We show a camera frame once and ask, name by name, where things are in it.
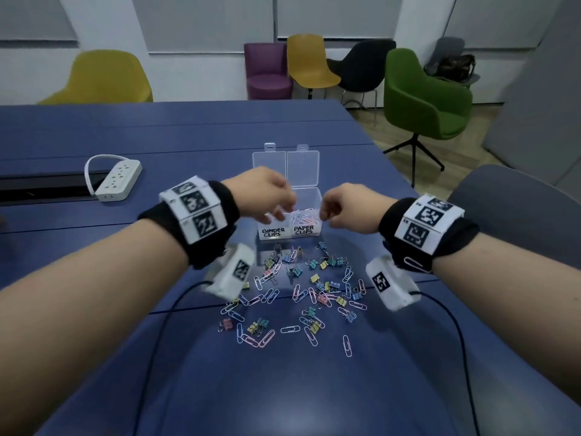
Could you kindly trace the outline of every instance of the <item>bag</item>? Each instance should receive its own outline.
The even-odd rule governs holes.
[[[446,55],[436,66],[436,76],[447,80],[464,82],[474,73],[476,58],[474,55]]]

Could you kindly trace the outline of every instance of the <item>person's left arm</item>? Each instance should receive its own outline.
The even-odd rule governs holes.
[[[262,223],[296,201],[264,167],[222,183],[239,215]],[[187,268],[176,238],[142,219],[0,291],[0,434],[32,434]]]

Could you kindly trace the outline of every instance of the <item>person's left hand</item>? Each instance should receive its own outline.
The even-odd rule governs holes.
[[[241,217],[252,217],[264,224],[271,223],[266,213],[283,221],[281,208],[290,213],[296,203],[296,194],[287,179],[270,168],[256,167],[222,183],[234,196]]]

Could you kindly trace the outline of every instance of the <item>floor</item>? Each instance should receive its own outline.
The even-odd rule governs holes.
[[[447,199],[460,181],[475,168],[484,164],[503,164],[482,148],[484,136],[498,115],[500,107],[500,105],[475,105],[472,108],[472,117],[466,130],[454,139],[419,138],[446,167],[444,171],[440,172],[440,167],[434,161],[421,150],[417,150],[415,189],[419,194],[430,193],[441,199]],[[350,112],[382,150],[411,137],[409,131],[389,124],[385,120],[382,110],[351,110]],[[374,113],[377,114],[376,124],[374,124]],[[385,156],[411,182],[411,148],[405,147]]]

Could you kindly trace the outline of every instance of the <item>open plastic lid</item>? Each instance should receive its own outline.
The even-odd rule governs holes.
[[[296,151],[277,151],[272,142],[264,151],[252,153],[253,167],[268,167],[284,175],[293,188],[315,187],[319,183],[320,154],[309,150],[308,145],[298,145]]]

